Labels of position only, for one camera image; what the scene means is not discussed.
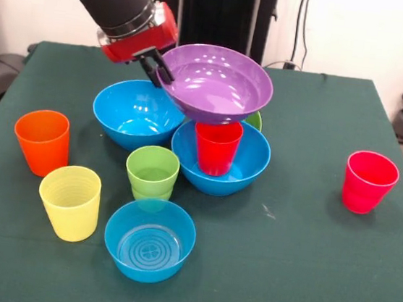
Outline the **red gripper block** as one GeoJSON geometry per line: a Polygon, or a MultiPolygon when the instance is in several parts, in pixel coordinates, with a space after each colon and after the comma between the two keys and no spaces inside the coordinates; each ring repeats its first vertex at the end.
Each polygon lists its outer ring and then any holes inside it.
{"type": "Polygon", "coordinates": [[[123,26],[123,35],[117,34],[119,26],[106,30],[99,28],[97,38],[104,54],[117,63],[134,61],[145,51],[154,49],[152,58],[156,67],[151,66],[144,56],[139,58],[139,63],[153,85],[161,88],[161,82],[172,84],[175,78],[160,50],[177,42],[178,27],[174,14],[164,1],[153,3],[148,8],[152,11],[145,16],[146,23],[134,26],[133,21],[128,22],[123,26]]]}

